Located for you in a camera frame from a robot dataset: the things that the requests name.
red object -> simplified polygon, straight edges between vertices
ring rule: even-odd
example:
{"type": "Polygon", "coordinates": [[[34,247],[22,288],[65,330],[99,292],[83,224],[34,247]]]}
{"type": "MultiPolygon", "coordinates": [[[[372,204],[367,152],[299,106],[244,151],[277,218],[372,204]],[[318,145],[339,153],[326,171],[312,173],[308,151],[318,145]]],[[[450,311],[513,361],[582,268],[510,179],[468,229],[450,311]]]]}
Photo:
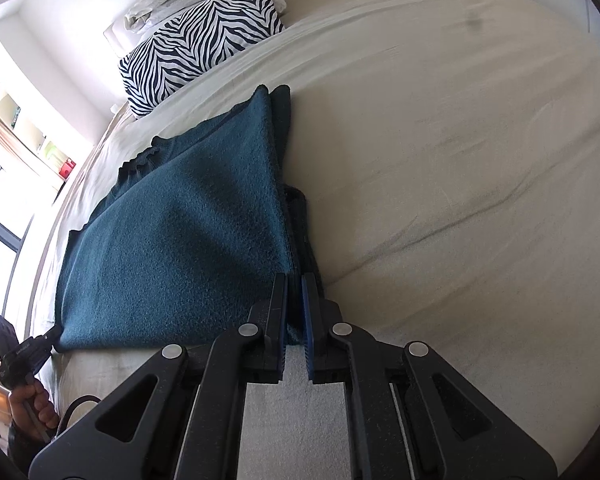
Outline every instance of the red object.
{"type": "Polygon", "coordinates": [[[68,158],[58,173],[62,178],[68,178],[73,168],[75,168],[75,162],[68,158]]]}

folded towel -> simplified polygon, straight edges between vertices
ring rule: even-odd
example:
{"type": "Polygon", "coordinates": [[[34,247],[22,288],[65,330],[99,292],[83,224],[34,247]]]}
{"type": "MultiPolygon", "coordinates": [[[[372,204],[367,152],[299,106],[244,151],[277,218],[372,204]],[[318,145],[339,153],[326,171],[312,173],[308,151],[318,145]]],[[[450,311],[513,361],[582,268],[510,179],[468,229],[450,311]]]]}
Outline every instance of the folded towel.
{"type": "Polygon", "coordinates": [[[285,203],[289,123],[289,88],[259,86],[126,162],[88,224],[70,233],[58,349],[210,342],[269,297],[276,272],[295,288],[294,240],[306,234],[292,232],[285,203]]]}

mattress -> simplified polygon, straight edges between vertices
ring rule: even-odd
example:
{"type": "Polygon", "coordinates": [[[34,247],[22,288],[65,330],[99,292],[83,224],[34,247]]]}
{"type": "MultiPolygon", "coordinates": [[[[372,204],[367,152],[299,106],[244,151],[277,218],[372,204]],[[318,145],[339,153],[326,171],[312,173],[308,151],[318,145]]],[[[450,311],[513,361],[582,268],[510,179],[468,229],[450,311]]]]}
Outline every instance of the mattress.
{"type": "MultiPolygon", "coordinates": [[[[288,84],[285,181],[307,196],[327,297],[380,340],[428,342],[563,470],[600,423],[600,48],[528,0],[287,4],[283,33],[116,118],[70,190],[34,332],[69,229],[122,162],[288,84]]],[[[55,355],[42,377],[63,410],[153,352],[55,355]]],[[[309,384],[299,348],[286,362],[248,390],[240,477],[349,478],[342,386],[309,384]]]]}

zebra print pillow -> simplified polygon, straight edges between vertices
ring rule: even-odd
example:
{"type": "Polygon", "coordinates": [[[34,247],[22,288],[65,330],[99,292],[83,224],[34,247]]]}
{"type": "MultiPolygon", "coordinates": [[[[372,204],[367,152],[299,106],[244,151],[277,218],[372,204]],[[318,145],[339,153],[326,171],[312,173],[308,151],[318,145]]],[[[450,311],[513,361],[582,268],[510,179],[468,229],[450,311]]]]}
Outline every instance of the zebra print pillow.
{"type": "Polygon", "coordinates": [[[120,60],[131,111],[142,117],[199,75],[284,29],[272,0],[205,0],[120,60]]]}

silver screw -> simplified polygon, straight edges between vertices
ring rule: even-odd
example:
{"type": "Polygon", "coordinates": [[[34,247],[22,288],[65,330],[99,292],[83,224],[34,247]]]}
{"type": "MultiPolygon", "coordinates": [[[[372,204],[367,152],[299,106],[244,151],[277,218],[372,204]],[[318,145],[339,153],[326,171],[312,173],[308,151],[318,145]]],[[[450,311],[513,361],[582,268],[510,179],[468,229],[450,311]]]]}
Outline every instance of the silver screw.
{"type": "Polygon", "coordinates": [[[429,347],[420,341],[415,341],[409,345],[409,353],[416,357],[424,357],[429,353],[429,347]]]}
{"type": "Polygon", "coordinates": [[[353,332],[349,323],[336,323],[331,327],[331,330],[333,330],[335,335],[349,335],[353,332]]]}
{"type": "Polygon", "coordinates": [[[182,346],[180,345],[167,345],[162,349],[162,357],[165,359],[175,359],[180,357],[182,354],[182,346]]]}
{"type": "Polygon", "coordinates": [[[245,337],[256,335],[258,333],[258,326],[253,323],[245,323],[244,325],[240,325],[238,333],[245,337]]]}

